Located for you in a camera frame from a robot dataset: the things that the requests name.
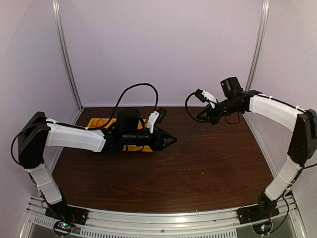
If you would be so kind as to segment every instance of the brown wooden tabletop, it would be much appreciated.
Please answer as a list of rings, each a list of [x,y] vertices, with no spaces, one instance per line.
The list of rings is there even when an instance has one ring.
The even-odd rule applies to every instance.
[[[152,107],[138,108],[143,118]],[[185,212],[257,202],[272,175],[247,123],[195,123],[167,107],[160,128],[178,141],[163,151],[101,154],[64,148],[53,177],[71,205],[123,212]],[[191,108],[193,113],[202,108]],[[78,125],[112,108],[85,108]],[[236,121],[236,116],[228,118]]]

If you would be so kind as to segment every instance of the white wall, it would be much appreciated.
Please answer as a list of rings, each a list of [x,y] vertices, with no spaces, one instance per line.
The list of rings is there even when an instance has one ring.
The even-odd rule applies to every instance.
[[[253,89],[292,105],[317,110],[317,3],[313,0],[270,2],[264,47]],[[252,115],[277,171],[285,162],[291,133]],[[316,163],[314,155],[308,164]],[[303,172],[293,187],[310,238],[316,237],[317,168]]]
[[[159,104],[171,106],[184,105],[199,87],[221,99],[219,82],[227,77],[237,76],[244,87],[261,6],[261,0],[61,1],[83,105],[113,106],[123,89],[138,82],[152,83]],[[153,103],[147,88],[134,89],[122,101]]]
[[[0,231],[15,238],[35,192],[13,162],[14,135],[36,111],[71,122],[76,115],[61,58],[51,1],[0,1]],[[50,166],[56,149],[45,153]]]

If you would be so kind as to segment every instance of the ventilation grille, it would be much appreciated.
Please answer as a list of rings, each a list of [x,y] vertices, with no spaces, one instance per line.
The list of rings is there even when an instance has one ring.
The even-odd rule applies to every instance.
[[[42,227],[53,228],[54,223],[52,221],[46,220],[45,218],[35,217],[33,220],[34,224],[40,225]]]
[[[150,237],[131,237],[131,236],[121,236],[121,235],[109,235],[109,233],[99,232],[95,230],[89,230],[82,228],[80,232],[81,237],[85,238],[150,238]],[[222,231],[222,232],[213,232],[210,234],[206,234],[204,236],[174,236],[175,238],[238,238],[237,232],[235,229],[230,229],[228,231]]]

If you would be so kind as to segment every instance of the vertical metal post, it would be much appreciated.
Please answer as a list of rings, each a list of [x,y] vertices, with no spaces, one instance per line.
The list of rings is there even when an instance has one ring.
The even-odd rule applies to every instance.
[[[60,15],[59,0],[52,0],[52,4],[53,4],[54,18],[55,18],[56,27],[57,27],[57,33],[58,33],[58,37],[59,37],[59,44],[60,44],[60,48],[61,48],[61,53],[62,53],[62,57],[63,57],[63,61],[64,61],[70,89],[71,89],[72,94],[74,96],[77,109],[81,110],[83,108],[83,106],[82,106],[80,98],[79,98],[78,90],[77,90],[76,83],[74,80],[73,71],[72,71],[71,66],[70,66],[70,61],[69,61],[69,56],[68,56],[68,51],[67,51],[66,41],[65,41],[65,36],[64,36],[64,30],[63,30],[61,15]]]
[[[252,82],[254,80],[257,67],[259,64],[260,59],[260,53],[264,42],[264,36],[266,32],[267,27],[267,21],[268,21],[268,14],[269,14],[269,0],[263,0],[262,3],[262,10],[261,10],[261,17],[260,17],[260,25],[259,25],[259,31],[258,31],[258,38],[256,43],[256,48],[254,50],[253,60],[250,68],[250,73],[246,85],[245,90],[250,90],[252,86]]]

